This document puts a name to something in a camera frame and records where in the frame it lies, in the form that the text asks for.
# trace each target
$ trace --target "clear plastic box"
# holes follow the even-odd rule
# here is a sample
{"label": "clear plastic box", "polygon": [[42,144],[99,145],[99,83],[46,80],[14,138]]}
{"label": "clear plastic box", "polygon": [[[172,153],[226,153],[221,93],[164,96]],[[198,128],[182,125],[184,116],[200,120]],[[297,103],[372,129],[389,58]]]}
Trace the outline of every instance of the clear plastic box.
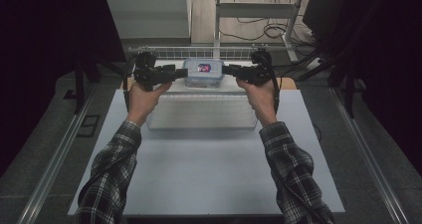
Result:
{"label": "clear plastic box", "polygon": [[188,88],[219,88],[224,78],[223,66],[224,62],[217,59],[186,59],[183,62],[183,68],[188,70],[185,86]]}
{"label": "clear plastic box", "polygon": [[246,95],[163,95],[149,115],[150,129],[253,129],[255,111]]}

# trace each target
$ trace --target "plaid shirt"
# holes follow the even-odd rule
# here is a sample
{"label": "plaid shirt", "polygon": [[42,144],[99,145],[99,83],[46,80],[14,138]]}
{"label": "plaid shirt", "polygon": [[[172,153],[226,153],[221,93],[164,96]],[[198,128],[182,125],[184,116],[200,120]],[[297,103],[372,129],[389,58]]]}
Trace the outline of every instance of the plaid shirt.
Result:
{"label": "plaid shirt", "polygon": [[[321,192],[312,178],[311,156],[293,141],[283,122],[273,123],[260,131],[265,154],[270,164],[278,193],[277,203],[285,223],[317,223],[305,207],[283,187],[280,178],[328,223],[333,223],[328,207],[321,201]],[[91,175],[95,176],[108,164],[141,142],[139,127],[124,121],[111,142],[97,154]],[[136,152],[99,178],[84,195],[75,214],[76,223],[119,223],[126,202],[126,191],[136,166]]]}
{"label": "plaid shirt", "polygon": [[277,204],[284,213],[285,223],[318,223],[311,213],[286,190],[282,180],[327,223],[333,223],[332,214],[322,202],[321,192],[312,173],[312,157],[299,148],[286,125],[276,122],[260,131],[265,154],[277,186]]}

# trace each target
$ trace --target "table surface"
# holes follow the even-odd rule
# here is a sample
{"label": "table surface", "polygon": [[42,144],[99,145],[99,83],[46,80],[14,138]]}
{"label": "table surface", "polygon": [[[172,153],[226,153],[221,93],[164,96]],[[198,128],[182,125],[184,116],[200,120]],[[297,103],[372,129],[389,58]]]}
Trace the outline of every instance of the table surface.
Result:
{"label": "table surface", "polygon": [[[228,77],[233,84],[234,78]],[[314,158],[316,183],[333,212],[344,208],[317,141],[299,90],[282,90],[278,119],[296,143]],[[126,113],[122,90],[116,91],[79,190],[90,176],[95,155],[104,148]],[[252,130],[142,130],[137,168],[123,214],[133,216],[280,215],[276,186],[259,138]],[[69,211],[77,209],[76,199]]]}

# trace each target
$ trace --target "gray floor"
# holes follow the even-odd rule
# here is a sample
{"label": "gray floor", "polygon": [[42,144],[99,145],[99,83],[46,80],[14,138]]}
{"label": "gray floor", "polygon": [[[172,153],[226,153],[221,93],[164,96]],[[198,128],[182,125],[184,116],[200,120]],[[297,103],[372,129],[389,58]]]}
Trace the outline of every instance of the gray floor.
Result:
{"label": "gray floor", "polygon": [[[212,36],[201,32],[204,38],[192,42],[211,43]],[[238,41],[227,40],[226,43]],[[279,72],[288,67],[286,56],[275,59]],[[87,115],[99,115],[100,122],[93,137],[77,137],[64,161],[55,183],[41,208],[36,223],[71,223],[67,216],[92,153],[107,109],[120,79],[109,70],[102,69],[103,79]],[[344,120],[340,116],[333,96],[326,84],[329,71],[297,83],[313,123],[320,129],[320,145],[324,152],[335,185],[346,212],[334,214],[337,223],[394,223],[372,177],[367,171]],[[0,179],[0,223],[16,223],[25,208],[48,162],[61,142],[75,109],[75,101],[64,100],[68,90],[74,89],[74,76],[68,74],[57,81],[56,95],[33,131],[21,152]],[[422,223],[422,178],[411,166],[400,148],[367,109],[360,94],[354,97],[356,122],[366,138],[375,158],[401,201],[410,223]],[[90,130],[80,129],[80,133]],[[130,223],[281,223],[280,217],[224,217],[214,219],[142,219]]]}

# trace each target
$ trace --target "person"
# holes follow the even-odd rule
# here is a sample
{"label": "person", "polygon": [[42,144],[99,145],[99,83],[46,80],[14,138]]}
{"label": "person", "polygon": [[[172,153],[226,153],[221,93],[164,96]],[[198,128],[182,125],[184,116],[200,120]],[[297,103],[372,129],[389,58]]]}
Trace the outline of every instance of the person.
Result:
{"label": "person", "polygon": [[[259,134],[278,189],[276,200],[285,223],[333,223],[332,214],[322,202],[321,191],[312,177],[314,163],[311,156],[294,143],[286,125],[277,120],[271,81],[260,87],[241,80],[236,82],[246,91],[263,126]],[[141,143],[140,127],[158,104],[159,97],[170,87],[171,83],[163,84],[155,91],[147,92],[138,83],[132,85],[126,120],[95,158],[91,176],[100,175],[84,193],[75,214],[76,223],[119,223],[127,187],[136,166],[136,151]],[[119,159],[116,167],[101,173]],[[308,208],[297,196],[307,203]]]}

